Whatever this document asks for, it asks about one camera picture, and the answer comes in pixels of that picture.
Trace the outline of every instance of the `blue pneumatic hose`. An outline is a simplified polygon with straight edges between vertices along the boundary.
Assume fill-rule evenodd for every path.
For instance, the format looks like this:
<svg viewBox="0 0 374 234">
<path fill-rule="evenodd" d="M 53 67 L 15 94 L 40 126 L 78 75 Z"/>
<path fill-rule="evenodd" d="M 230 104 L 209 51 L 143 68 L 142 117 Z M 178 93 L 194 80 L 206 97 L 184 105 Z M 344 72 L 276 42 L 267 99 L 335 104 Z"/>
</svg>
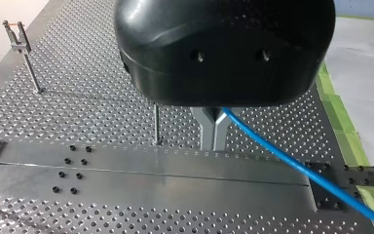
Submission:
<svg viewBox="0 0 374 234">
<path fill-rule="evenodd" d="M 342 201 L 344 201 L 345 203 L 347 203 L 348 205 L 350 205 L 351 207 L 353 207 L 354 209 L 356 209 L 357 211 L 359 211 L 360 213 L 374 221 L 374 211 L 370 210 L 368 207 L 357 201 L 354 197 L 343 191 L 341 188 L 339 188 L 326 178 L 306 168 L 303 164 L 299 163 L 294 158 L 288 156 L 283 151 L 272 145 L 269 141 L 255 133 L 251 128 L 249 128 L 245 123 L 243 123 L 229 108 L 223 107 L 223 111 L 237 126 L 239 126 L 240 129 L 242 129 L 243 132 L 245 132 L 257 143 L 265 147 L 267 150 L 271 151 L 286 164 L 296 169 L 300 173 L 306 175 L 311 180 L 316 182 L 318 185 L 322 186 L 324 189 L 331 192 L 333 195 L 340 198 Z"/>
</svg>

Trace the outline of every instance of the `metal support post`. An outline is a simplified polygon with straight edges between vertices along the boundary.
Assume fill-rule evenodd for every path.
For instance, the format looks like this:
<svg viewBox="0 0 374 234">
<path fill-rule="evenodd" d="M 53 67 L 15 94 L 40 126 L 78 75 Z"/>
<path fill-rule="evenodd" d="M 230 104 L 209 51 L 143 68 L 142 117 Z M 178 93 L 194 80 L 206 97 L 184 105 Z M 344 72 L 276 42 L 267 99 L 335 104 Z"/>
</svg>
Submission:
<svg viewBox="0 0 374 234">
<path fill-rule="evenodd" d="M 155 123 L 155 143 L 156 145 L 161 144 L 160 139 L 160 116 L 159 116 L 159 106 L 157 103 L 154 103 L 154 123 Z"/>
<path fill-rule="evenodd" d="M 31 47 L 26 37 L 25 29 L 23 28 L 22 22 L 18 23 L 8 23 L 4 20 L 3 25 L 5 30 L 8 33 L 9 40 L 11 41 L 11 47 L 14 51 L 18 51 L 20 54 L 23 55 L 25 59 L 26 67 L 28 68 L 29 74 L 31 76 L 32 83 L 35 87 L 35 93 L 42 94 L 43 90 L 40 88 L 38 84 L 38 80 L 36 79 L 35 72 L 33 71 L 31 62 L 29 61 L 29 52 L 31 51 Z M 17 25 L 19 29 L 19 39 L 15 35 L 15 32 L 11 29 L 11 25 Z"/>
</svg>

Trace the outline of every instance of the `metal clamp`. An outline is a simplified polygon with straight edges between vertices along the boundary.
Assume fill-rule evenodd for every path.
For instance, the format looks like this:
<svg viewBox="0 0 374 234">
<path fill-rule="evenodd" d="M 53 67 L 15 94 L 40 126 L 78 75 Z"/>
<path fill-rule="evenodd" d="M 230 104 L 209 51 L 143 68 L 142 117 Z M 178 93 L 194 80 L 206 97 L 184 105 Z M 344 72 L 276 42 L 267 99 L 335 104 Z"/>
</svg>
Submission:
<svg viewBox="0 0 374 234">
<path fill-rule="evenodd" d="M 28 55 L 31 52 L 31 47 L 30 47 L 28 38 L 26 36 L 25 29 L 23 28 L 22 22 L 19 21 L 18 23 L 8 23 L 6 20 L 4 20 L 3 25 L 5 27 L 5 30 L 8 33 L 8 37 L 11 41 L 12 49 L 22 54 L 23 58 L 25 59 L 26 67 L 29 70 L 32 83 L 35 86 L 35 93 L 42 94 L 43 89 L 39 87 L 38 80 L 36 79 L 36 76 L 35 76 L 35 72 L 32 69 L 31 62 L 29 61 Z M 17 35 L 15 34 L 15 32 L 11 29 L 11 25 L 18 26 L 19 39 L 17 38 Z"/>
</svg>

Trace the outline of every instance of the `bolt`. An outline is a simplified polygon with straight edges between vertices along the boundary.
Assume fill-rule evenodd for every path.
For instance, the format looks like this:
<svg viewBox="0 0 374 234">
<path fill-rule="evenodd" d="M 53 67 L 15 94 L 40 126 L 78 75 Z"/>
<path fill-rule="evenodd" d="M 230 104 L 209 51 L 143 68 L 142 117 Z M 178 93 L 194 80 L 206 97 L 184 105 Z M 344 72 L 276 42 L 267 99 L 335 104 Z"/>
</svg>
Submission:
<svg viewBox="0 0 374 234">
<path fill-rule="evenodd" d="M 65 177 L 66 176 L 65 172 L 59 172 L 58 175 L 59 175 L 59 177 Z"/>
<path fill-rule="evenodd" d="M 333 208 L 335 208 L 335 209 L 340 209 L 341 208 L 341 204 L 340 203 L 338 203 L 338 202 L 335 202 L 334 204 L 333 204 Z"/>
<path fill-rule="evenodd" d="M 329 164 L 323 164 L 323 169 L 326 170 L 326 169 L 329 169 L 330 168 L 330 165 Z"/>
<path fill-rule="evenodd" d="M 55 192 L 55 193 L 58 193 L 58 192 L 59 192 L 59 190 L 60 190 L 60 189 L 59 189 L 59 187 L 58 187 L 58 186 L 54 186 L 54 187 L 53 187 L 53 192 Z"/>
<path fill-rule="evenodd" d="M 76 188 L 71 188 L 69 191 L 71 191 L 72 194 L 77 194 L 78 190 Z"/>
<path fill-rule="evenodd" d="M 311 163 L 311 162 L 305 162 L 305 166 L 308 167 L 308 168 L 312 168 L 314 166 L 314 164 Z"/>
</svg>

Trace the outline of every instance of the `perforated metal plate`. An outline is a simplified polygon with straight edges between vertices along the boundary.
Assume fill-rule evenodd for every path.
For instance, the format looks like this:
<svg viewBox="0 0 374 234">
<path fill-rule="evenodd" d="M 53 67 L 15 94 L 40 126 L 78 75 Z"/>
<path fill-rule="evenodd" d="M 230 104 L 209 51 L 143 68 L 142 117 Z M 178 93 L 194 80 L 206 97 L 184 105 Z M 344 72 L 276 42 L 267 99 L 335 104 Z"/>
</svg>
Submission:
<svg viewBox="0 0 374 234">
<path fill-rule="evenodd" d="M 0 93 L 0 137 L 8 140 L 144 146 L 153 144 L 153 108 L 132 86 L 116 45 L 113 0 L 67 1 L 30 56 L 45 93 L 33 94 L 22 66 Z M 161 108 L 164 145 L 200 148 L 199 124 L 185 107 Z M 293 103 L 246 108 L 246 123 L 292 156 L 340 158 L 316 87 Z M 268 156 L 236 127 L 227 150 Z"/>
<path fill-rule="evenodd" d="M 0 174 L 0 233 L 373 232 L 350 210 L 315 213 L 306 186 L 6 165 L 0 171 L 18 175 Z"/>
</svg>

